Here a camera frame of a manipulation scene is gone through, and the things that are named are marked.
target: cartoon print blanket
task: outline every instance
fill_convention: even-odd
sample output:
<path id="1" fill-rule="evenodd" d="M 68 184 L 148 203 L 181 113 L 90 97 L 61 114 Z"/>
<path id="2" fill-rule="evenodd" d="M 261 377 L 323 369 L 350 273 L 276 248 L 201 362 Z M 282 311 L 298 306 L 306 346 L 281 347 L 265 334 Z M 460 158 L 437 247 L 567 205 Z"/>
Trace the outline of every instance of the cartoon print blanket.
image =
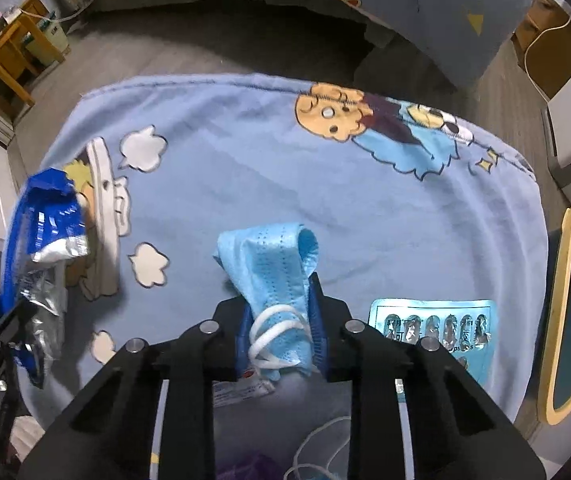
<path id="1" fill-rule="evenodd" d="M 488 390 L 515 418 L 547 233 L 531 168 L 478 126 L 331 84 L 139 77 L 85 95 L 43 166 L 73 180 L 92 247 L 67 269 L 62 359 L 44 390 L 20 378 L 44 427 L 128 339 L 175 338 L 235 295 L 212 258 L 220 232 L 291 221 L 319 240 L 326 294 L 364 321 L 378 298 L 495 301 L 505 328 Z M 216 409 L 217 461 L 257 450 L 285 469 L 349 409 L 349 384 L 284 374 L 273 393 Z M 314 446 L 329 456 L 343 438 Z"/>

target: blue snack bag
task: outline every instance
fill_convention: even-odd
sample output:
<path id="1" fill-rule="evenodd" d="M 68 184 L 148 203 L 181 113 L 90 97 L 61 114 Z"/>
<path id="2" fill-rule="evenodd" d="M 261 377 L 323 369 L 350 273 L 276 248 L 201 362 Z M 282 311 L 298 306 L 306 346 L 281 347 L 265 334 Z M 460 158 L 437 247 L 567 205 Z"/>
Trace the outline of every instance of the blue snack bag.
<path id="1" fill-rule="evenodd" d="M 368 324 L 384 336 L 416 344 L 434 337 L 481 386 L 488 380 L 499 325 L 497 306 L 491 300 L 419 301 L 375 300 Z M 397 395 L 405 402 L 403 381 L 396 380 Z"/>
<path id="2" fill-rule="evenodd" d="M 65 172 L 48 169 L 29 177 L 3 248 L 0 318 L 20 301 L 36 306 L 25 340 L 12 351 L 39 387 L 64 339 L 66 261 L 88 253 L 83 211 Z"/>

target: power cord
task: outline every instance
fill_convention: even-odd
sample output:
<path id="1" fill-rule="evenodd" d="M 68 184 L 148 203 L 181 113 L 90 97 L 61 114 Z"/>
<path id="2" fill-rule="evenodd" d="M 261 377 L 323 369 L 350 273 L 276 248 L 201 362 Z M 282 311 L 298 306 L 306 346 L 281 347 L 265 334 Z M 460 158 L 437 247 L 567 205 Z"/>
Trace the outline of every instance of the power cord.
<path id="1" fill-rule="evenodd" d="M 32 14 L 31 12 L 27 12 L 23 9 L 21 9 L 21 12 L 23 14 L 25 14 L 26 16 L 31 16 L 32 18 L 40 18 L 41 20 L 45 20 L 46 22 L 51 22 L 51 23 L 62 23 L 62 22 L 68 22 L 69 20 L 73 20 L 74 18 L 76 18 L 80 13 L 82 13 L 84 10 L 86 10 L 89 6 L 92 5 L 92 2 L 94 0 L 89 0 L 89 2 L 84 6 L 81 7 L 79 10 L 77 10 L 74 14 L 72 14 L 71 16 L 68 16 L 66 18 L 60 18 L 58 20 L 51 20 L 50 18 L 46 18 L 44 16 L 39 16 L 38 14 Z"/>
<path id="2" fill-rule="evenodd" d="M 571 13 L 568 16 L 568 21 L 565 22 L 563 25 L 560 25 L 558 27 L 546 28 L 541 34 L 539 34 L 536 38 L 534 38 L 534 41 L 532 43 L 530 43 L 530 45 L 528 45 L 527 49 L 525 50 L 525 53 L 523 54 L 523 67 L 525 68 L 525 73 L 527 74 L 528 78 L 530 79 L 530 83 L 533 84 L 534 88 L 536 88 L 536 91 L 539 92 L 539 94 L 541 94 L 541 97 L 543 97 L 543 99 L 547 103 L 550 102 L 547 95 L 545 95 L 543 92 L 541 92 L 541 89 L 536 85 L 536 83 L 534 82 L 534 80 L 530 76 L 530 73 L 528 72 L 528 69 L 527 69 L 527 53 L 530 51 L 530 49 L 532 48 L 534 43 L 539 41 L 541 39 L 542 35 L 544 35 L 546 32 L 550 32 L 551 30 L 559 30 L 560 28 L 567 27 L 569 25 L 569 22 L 571 22 Z"/>

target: white cable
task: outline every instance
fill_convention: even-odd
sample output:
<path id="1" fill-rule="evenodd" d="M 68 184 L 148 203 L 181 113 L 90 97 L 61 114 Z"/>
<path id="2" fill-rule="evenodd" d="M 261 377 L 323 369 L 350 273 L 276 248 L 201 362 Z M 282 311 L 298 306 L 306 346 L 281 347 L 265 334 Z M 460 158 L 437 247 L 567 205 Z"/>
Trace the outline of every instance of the white cable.
<path id="1" fill-rule="evenodd" d="M 80 13 L 82 13 L 84 10 L 86 10 L 89 6 L 92 5 L 92 2 L 94 0 L 89 0 L 89 2 L 85 5 L 85 7 L 81 7 L 79 10 L 77 10 L 74 14 L 72 14 L 71 16 L 68 16 L 66 18 L 60 18 L 58 20 L 51 20 L 50 18 L 46 18 L 44 16 L 39 16 L 38 14 L 32 14 L 31 12 L 26 12 L 23 9 L 20 9 L 21 12 L 23 14 L 25 14 L 26 16 L 31 16 L 33 18 L 40 18 L 41 20 L 45 20 L 46 22 L 51 22 L 51 23 L 62 23 L 62 22 L 67 22 L 69 20 L 73 20 L 74 18 L 76 18 Z"/>
<path id="2" fill-rule="evenodd" d="M 346 416 L 338 416 L 337 418 L 333 418 L 332 420 L 330 420 L 329 422 L 326 422 L 325 424 L 323 424 L 323 426 L 320 426 L 318 428 L 316 428 L 316 430 L 312 431 L 312 433 L 310 433 L 307 437 L 305 437 L 305 439 L 303 439 L 303 442 L 301 443 L 301 445 L 299 446 L 299 449 L 296 450 L 296 453 L 294 453 L 294 460 L 293 460 L 293 464 L 292 467 L 288 469 L 287 473 L 283 476 L 283 480 L 287 480 L 288 475 L 294 471 L 294 473 L 296 474 L 296 478 L 297 480 L 301 480 L 301 475 L 299 473 L 299 468 L 301 467 L 309 467 L 310 464 L 299 464 L 299 455 L 301 454 L 301 451 L 303 451 L 303 448 L 305 447 L 305 445 L 310 441 L 310 439 L 316 435 L 317 433 L 320 433 L 323 430 L 327 430 L 330 426 L 332 426 L 333 424 L 340 422 L 341 420 L 352 420 L 351 417 L 349 415 Z M 339 450 L 337 450 L 337 452 L 332 456 L 330 462 L 332 462 L 332 460 L 334 460 L 335 456 L 339 454 L 339 451 L 341 451 L 341 449 L 343 449 L 345 446 L 347 446 L 347 444 L 344 444 L 343 446 L 341 446 L 341 448 L 339 448 Z M 337 479 L 337 477 L 335 475 L 333 475 L 330 471 L 328 471 L 327 467 L 323 468 L 320 465 L 313 465 L 312 466 L 313 469 L 316 469 L 317 471 L 321 471 L 324 475 L 326 475 L 330 480 L 339 480 Z"/>
<path id="3" fill-rule="evenodd" d="M 523 53 L 523 68 L 525 69 L 525 73 L 527 74 L 528 78 L 530 79 L 530 83 L 532 83 L 533 86 L 536 88 L 536 91 L 539 92 L 539 94 L 541 94 L 541 97 L 543 97 L 545 102 L 549 102 L 550 100 L 548 99 L 547 95 L 545 95 L 543 92 L 541 92 L 541 90 L 536 85 L 536 83 L 534 82 L 534 80 L 530 76 L 530 73 L 527 70 L 527 53 L 532 48 L 533 44 L 536 43 L 537 41 L 539 41 L 539 38 L 542 37 L 542 35 L 544 35 L 546 32 L 550 32 L 551 30 L 559 30 L 560 28 L 567 27 L 569 25 L 569 22 L 571 22 L 571 13 L 568 16 L 568 21 L 565 22 L 563 25 L 560 25 L 558 27 L 546 28 L 541 34 L 539 34 L 536 38 L 534 38 L 534 41 L 528 45 L 527 49 Z"/>

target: pill blister pack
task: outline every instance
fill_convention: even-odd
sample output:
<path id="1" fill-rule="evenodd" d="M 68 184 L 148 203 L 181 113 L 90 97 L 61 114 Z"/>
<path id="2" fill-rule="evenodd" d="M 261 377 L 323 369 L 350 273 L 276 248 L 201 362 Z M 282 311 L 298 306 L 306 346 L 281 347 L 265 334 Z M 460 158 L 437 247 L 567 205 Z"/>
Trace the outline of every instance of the pill blister pack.
<path id="1" fill-rule="evenodd" d="M 419 301 L 385 298 L 373 302 L 368 323 L 384 336 L 416 344 L 434 337 L 472 377 L 485 386 L 497 337 L 498 315 L 493 301 Z M 397 395 L 405 401 L 403 381 Z"/>

